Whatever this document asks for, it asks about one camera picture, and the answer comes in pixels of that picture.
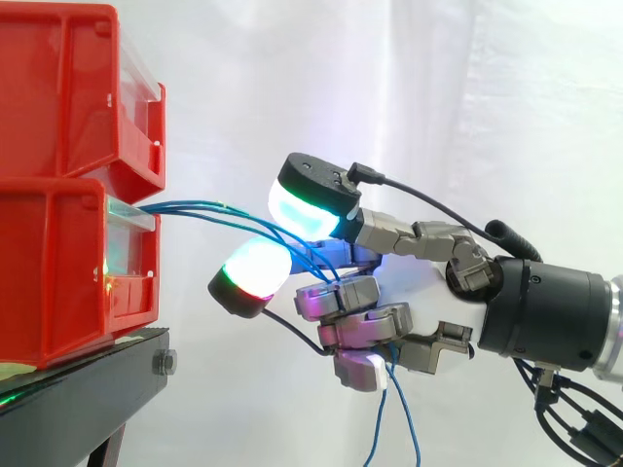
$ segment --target bolt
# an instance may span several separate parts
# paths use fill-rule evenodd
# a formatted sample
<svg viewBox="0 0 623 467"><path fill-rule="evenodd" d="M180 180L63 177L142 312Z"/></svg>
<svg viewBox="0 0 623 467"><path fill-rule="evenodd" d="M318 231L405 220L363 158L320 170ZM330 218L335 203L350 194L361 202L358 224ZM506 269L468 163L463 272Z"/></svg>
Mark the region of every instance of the bolt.
<svg viewBox="0 0 623 467"><path fill-rule="evenodd" d="M156 359L156 373L161 377L175 375L177 370L177 352L172 349L161 350Z"/></svg>

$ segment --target red plastic bin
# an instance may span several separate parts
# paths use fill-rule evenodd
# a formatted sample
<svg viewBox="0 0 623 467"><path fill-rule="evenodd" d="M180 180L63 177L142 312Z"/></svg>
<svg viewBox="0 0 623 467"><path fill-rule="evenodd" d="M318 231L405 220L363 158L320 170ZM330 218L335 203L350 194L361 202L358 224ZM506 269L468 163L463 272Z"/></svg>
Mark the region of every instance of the red plastic bin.
<svg viewBox="0 0 623 467"><path fill-rule="evenodd" d="M165 88L108 5L0 1L0 176L165 187Z"/></svg>
<svg viewBox="0 0 623 467"><path fill-rule="evenodd" d="M137 213L97 180L0 180L0 362L46 368L158 318L160 219Z"/></svg>

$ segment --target blue cable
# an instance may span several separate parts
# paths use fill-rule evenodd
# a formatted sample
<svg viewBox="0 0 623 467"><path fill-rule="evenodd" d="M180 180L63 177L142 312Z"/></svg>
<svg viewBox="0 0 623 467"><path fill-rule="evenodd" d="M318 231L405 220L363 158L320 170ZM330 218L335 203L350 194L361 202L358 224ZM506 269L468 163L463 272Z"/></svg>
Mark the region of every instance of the blue cable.
<svg viewBox="0 0 623 467"><path fill-rule="evenodd" d="M186 206L184 206L182 204L182 201L173 201L173 202L175 202L175 207L178 208L178 209L191 209L191 210L195 209L195 210L201 210L201 211L219 212L221 214L226 214L226 215L230 215L230 216L240 217L242 219L248 219L250 221L256 222L256 223L266 227L267 229L269 229L271 231L273 231L273 230L281 231L284 234L294 238L296 241L298 241L300 244L302 244L306 248L306 250L310 251L312 255L314 255L318 259L320 259L327 266L327 268L329 268L329 270L331 270L331 272L333 273L333 276L335 277L336 281L339 282L341 280L340 275L338 274L338 272L336 271L336 269L333 267L333 265L331 264L331 262L329 260L327 260L322 254L320 254L317 251L315 251L312 248L312 246L309 245L302 238L300 238L300 237L296 236L295 234L293 234L292 232L284 229L282 226L279 226L277 224L273 224L272 222L266 221L264 219L260 219L258 217L252 216L252 215L242 211L241 209L237 209L237 208L234 208L234 207L231 207L231 206L227 206L227 205L222 204L222 203L214 203L212 201L193 201L194 206L186 207ZM205 207L205 206L202 205L202 204L206 204L206 203L215 204L217 206L221 206L221 207L227 209L228 211L234 211L234 212L226 212L226 211L223 211L222 209L208 208L208 207Z"/></svg>
<svg viewBox="0 0 623 467"><path fill-rule="evenodd" d="M405 410L405 415L407 416L407 421L409 422L409 431L411 431L411 440L413 441L413 446L416 449L416 456L418 457L416 461L416 467L421 466L421 454L420 454L420 445L418 444L418 436L416 435L416 429L413 426L413 419L411 418L411 412L409 411L409 405L407 404L407 399L405 398L402 389L400 388L400 384L398 383L398 379L396 375L393 373L393 370L385 364L385 368L389 373L389 377L393 381L393 385L396 386L396 390L398 391L398 395L400 396L400 402L402 403L402 408Z"/></svg>
<svg viewBox="0 0 623 467"><path fill-rule="evenodd" d="M223 211L221 209L204 209L204 210L209 210L210 212L217 212L217 213L221 213L221 214L230 214L232 215L232 213L227 212L227 211ZM160 207L160 208L153 208L150 206L149 209L145 209L146 212L152 213L152 214L180 214L180 213L187 213L186 210L180 209L178 207L174 207L174 206L170 206L170 207ZM260 232L257 231L255 229L249 228L247 226L242 226L241 224L236 224L236 223L229 223L227 221L221 221L219 219L215 219L213 217L209 217L209 216L202 216L200 217L200 219L204 219L206 221L209 222L215 222L216 224L224 224L226 226L229 227L234 227L237 229L243 229L249 232L254 232L255 234ZM271 236L266 236L265 234L262 235L272 241L275 241L276 243L278 243L279 245L284 246L285 248L288 249L288 251L290 251L291 256L297 261L297 263L299 263L300 265L303 266L303 268L305 268L307 271L309 271L314 277L323 280L326 283L331 283L331 281L326 277L326 275L324 275L324 272L322 272L322 269L320 269L317 265L315 265L312 260L310 260L310 258L308 258L307 256L305 256L303 253L301 253L299 250L297 250L296 248L293 248L291 245L287 244L284 240L283 237L281 235L279 235L278 232L276 232L272 227L267 226L267 229L270 230L278 239L275 239Z"/></svg>
<svg viewBox="0 0 623 467"><path fill-rule="evenodd" d="M315 251L306 241L291 233L290 231L284 229L282 226L277 224L273 224L272 222L266 221L264 219L257 218L248 214L247 212L237 209L235 207L229 206L222 202L214 202L214 201L201 201L201 200L179 200L179 201L166 201L159 202L156 204L149 204L146 206L141 206L141 209L147 212L155 213L157 210L160 211L163 208L174 208L174 209L188 209L188 210L204 210L210 212L218 212L220 214L226 214L230 216L240 217L242 219L247 219L253 222L256 222L269 230L277 230L283 232L284 234L292 237L296 241L298 241L301 245L303 245L308 251L310 251L314 256L320 259L326 266L331 270L331 273L335 277L336 281L340 281L341 277L338 272L335 270L333 265L329 260L327 260L322 254Z"/></svg>
<svg viewBox="0 0 623 467"><path fill-rule="evenodd" d="M398 362L398 350L395 345L391 345L389 347L391 351L391 369L394 370L396 368L396 363ZM374 454L377 453L377 444L379 443L379 434L381 433L381 418L383 418L383 409L385 408L385 401L387 399L387 389L383 390L383 396L381 397L381 403L379 404L379 412L377 414L377 424L374 429L374 440L372 442L372 448L370 449L370 454L368 454L368 458L363 463L363 467L368 467L370 462L372 462L372 458Z"/></svg>
<svg viewBox="0 0 623 467"><path fill-rule="evenodd" d="M148 212L153 212L153 213L159 213L159 211L154 210L154 211L148 211ZM251 232L253 234L258 234L264 238L267 238L269 240L274 241L275 243L284 246L285 248L287 248L290 252L294 252L295 254L299 254L300 256L302 256L304 259L308 260L309 258L307 258L305 255L303 255L300 251L292 248L290 245L288 245L286 242L284 241L279 241L277 238L268 235L265 232L259 231L257 229L253 229L252 227L247 227L247 226L243 226L241 224L236 224L233 222L228 222L228 221L223 221L221 219L216 219L214 217L210 217L210 216L205 216L203 214L197 214L195 212L186 212L186 211L175 211L175 210L171 210L171 211L166 211L164 212L164 214L169 214L169 215L173 215L173 216L183 216L183 217L194 217L197 219L202 219L208 222L213 222L214 224L221 224L223 226L228 226L228 227L233 227L235 229L241 229L243 231L247 231L247 232ZM320 279L320 280L324 280L327 283L331 283L331 281L329 279L326 278L326 276L324 276L324 274L322 275L318 275L317 272L315 270L310 270L308 268L308 265L306 265L305 263L301 263L304 265L304 267L306 269L308 269L311 274L313 274L316 278Z"/></svg>
<svg viewBox="0 0 623 467"><path fill-rule="evenodd" d="M417 467L421 465L421 456L420 456L420 445L418 444L418 437L416 436L416 429L414 428L413 420L411 418L411 412L409 411L409 406L407 405L407 400L405 399L404 393L400 388L400 384L398 383L398 379L394 374L394 370L396 369L396 364L398 362L398 349L393 342L390 342L387 347L391 352L391 368L388 365L385 365L385 369L391 377L396 389L398 390L398 395L400 396L400 401L402 402L402 407L405 410L405 415L407 415L407 421L409 422L409 429L411 431L411 439L413 440L414 447L416 448L416 454L418 456ZM383 409L385 407L385 400L387 398L387 389L383 391L383 397L381 398L381 403L379 404L379 413L377 414L377 424L374 432L374 441L372 442L372 448L370 449L370 454L368 458L363 464L363 467L368 467L374 454L377 451L377 443L379 442L379 433L381 432L381 418L383 417Z"/></svg>

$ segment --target black cable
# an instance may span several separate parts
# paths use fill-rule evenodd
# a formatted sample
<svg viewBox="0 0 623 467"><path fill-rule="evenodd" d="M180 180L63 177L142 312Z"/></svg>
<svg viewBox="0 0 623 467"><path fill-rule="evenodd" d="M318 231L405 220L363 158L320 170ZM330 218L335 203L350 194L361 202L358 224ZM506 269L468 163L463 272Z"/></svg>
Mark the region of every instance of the black cable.
<svg viewBox="0 0 623 467"><path fill-rule="evenodd" d="M584 457L582 454L580 454L567 443L565 443L549 424L549 422L545 418L545 414L543 413L543 411L536 412L536 420L538 421L538 424L541 426L547 437L552 441L552 443L554 443L560 450L562 450L573 460L589 467L604 467L602 464L598 464L597 462L594 462L588 457Z"/></svg>
<svg viewBox="0 0 623 467"><path fill-rule="evenodd" d="M570 406L572 406L577 412L579 412L582 417L586 417L589 415L589 411L587 411L586 409L584 409L582 406L580 406L577 402L575 402L573 399L571 399L566 393L564 393L563 391L558 391L558 395L561 397L561 399L563 399L566 403L568 403Z"/></svg>
<svg viewBox="0 0 623 467"><path fill-rule="evenodd" d="M513 362L515 362L517 371L519 372L522 379L524 380L524 383L526 384L528 389L531 391L531 393L534 394L534 384L532 384L530 377L526 373L526 369L524 369L524 367L522 366L522 363L526 363L526 362L524 362L523 360L520 360L519 358L513 358Z"/></svg>
<svg viewBox="0 0 623 467"><path fill-rule="evenodd" d="M543 261L541 255L538 253L536 248L531 245L529 241L527 241L525 238L513 231L510 227L508 227L501 221L491 221L489 224L487 224L485 229L482 230L469 222L464 217L457 214L445 204L442 204L438 200L431 198L429 195L426 195L421 191L416 190L415 188L405 185L404 183L400 183L396 180L386 178L381 174L378 174L378 179L375 182L368 183L388 185L389 187L395 188L397 190L400 190L401 192L405 192L409 195L421 199L424 202L427 202L428 204L439 209L444 214L447 214L452 219L459 222L475 234L480 235L485 240L488 240L491 243L494 243L513 257L532 260L539 263L542 263Z"/></svg>
<svg viewBox="0 0 623 467"><path fill-rule="evenodd" d="M311 347L311 349L315 353L317 353L318 355L321 355L323 357L326 357L326 356L329 356L329 355L333 355L333 351L332 350L325 350L325 349L321 348L314 341L312 341L305 334L303 334L296 326L294 326L293 324L288 323L285 319L283 319L278 314L274 314L272 311L270 311L269 309L266 309L266 308L264 308L262 310L262 313L267 315L273 321L276 321L277 323L279 323L281 326L283 326L283 327L287 328L288 330L290 330L299 339L301 339L304 343L306 343L309 347Z"/></svg>
<svg viewBox="0 0 623 467"><path fill-rule="evenodd" d="M532 383L532 381L530 380L530 377L526 373L526 368L524 368L524 365L528 366L530 370L534 370L534 368L530 367L530 365L528 365L523 360L520 360L519 358L514 358L513 361L515 362L515 366L517 367L519 374L522 376L524 383L526 384L526 386L529 388L529 390L533 394L536 388L534 387L534 384ZM571 427L568 423L566 423L561 418L561 416L558 415L556 411L554 411L554 409L552 409L551 407L545 408L545 411L549 413L552 416L552 418L554 418L558 422L559 425L565 428L565 431L567 431L568 433L572 433L576 431L573 427Z"/></svg>
<svg viewBox="0 0 623 467"><path fill-rule="evenodd" d="M441 202L439 202L437 199L433 199L429 195L426 195L426 194L422 193L421 191L416 190L415 188L411 188L410 186L405 185L404 183L397 182L396 180L392 180L390 178L385 178L384 181L383 181L383 184L384 185L388 185L389 187L393 187L393 188L395 188L397 190L400 190L401 192L408 193L409 195L412 195L412 196L414 196L416 198L421 199L422 201L430 204L431 206L439 209L444 214L446 214L449 217L453 218L458 223L460 223L463 226L467 227L468 229L470 229L475 234L480 235L485 240L488 240L491 243L497 244L497 238L495 238L493 235L489 235L488 233L486 233L482 229L476 227L471 222L469 222L467 219L465 219L464 217L460 216L455 211L450 209L448 206L446 206L445 204L442 204Z"/></svg>
<svg viewBox="0 0 623 467"><path fill-rule="evenodd" d="M623 420L623 411L618 409L614 404L608 401L608 399L606 399L604 396L601 396L600 394L595 392L593 389L590 389L578 382L571 381L571 380L567 383L567 387L581 394L584 394L586 397L590 399L593 399L595 402L600 404L602 407L608 409L611 413L616 415L619 419Z"/></svg>

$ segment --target white backdrop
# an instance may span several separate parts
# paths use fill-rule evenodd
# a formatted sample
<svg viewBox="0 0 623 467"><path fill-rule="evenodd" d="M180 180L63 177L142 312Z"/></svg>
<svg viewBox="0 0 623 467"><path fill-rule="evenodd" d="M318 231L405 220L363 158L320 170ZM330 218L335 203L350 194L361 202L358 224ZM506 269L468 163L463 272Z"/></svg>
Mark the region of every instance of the white backdrop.
<svg viewBox="0 0 623 467"><path fill-rule="evenodd" d="M282 161L371 164L484 225L495 217L547 262L623 271L623 16L617 1L132 0L113 2L167 86L167 189L268 216ZM368 206L443 219L390 188ZM360 466L379 394L206 284L246 235L163 226L161 319L178 350L169 387L128 424L120 466ZM272 309L314 337L288 283ZM398 371L424 466L567 466L541 434L512 363L477 352L456 371ZM615 403L620 388L580 380ZM571 421L579 418L569 414ZM390 392L373 465L415 465Z"/></svg>

